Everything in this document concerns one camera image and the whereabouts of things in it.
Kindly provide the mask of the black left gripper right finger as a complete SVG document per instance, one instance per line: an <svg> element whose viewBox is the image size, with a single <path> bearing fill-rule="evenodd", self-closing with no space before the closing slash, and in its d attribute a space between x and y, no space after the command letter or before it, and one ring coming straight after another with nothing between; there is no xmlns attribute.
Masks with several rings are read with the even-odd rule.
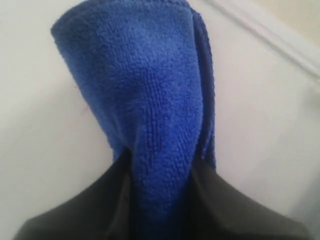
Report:
<svg viewBox="0 0 320 240"><path fill-rule="evenodd" d="M203 159L193 161L189 188L189 240L310 240L306 227L249 198Z"/></svg>

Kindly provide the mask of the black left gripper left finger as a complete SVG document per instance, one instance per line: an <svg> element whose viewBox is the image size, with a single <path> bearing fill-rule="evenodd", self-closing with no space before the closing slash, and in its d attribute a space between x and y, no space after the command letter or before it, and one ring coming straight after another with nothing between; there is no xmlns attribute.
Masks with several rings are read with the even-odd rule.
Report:
<svg viewBox="0 0 320 240"><path fill-rule="evenodd" d="M135 240L132 226L132 154L115 163L75 197L27 220L20 240Z"/></svg>

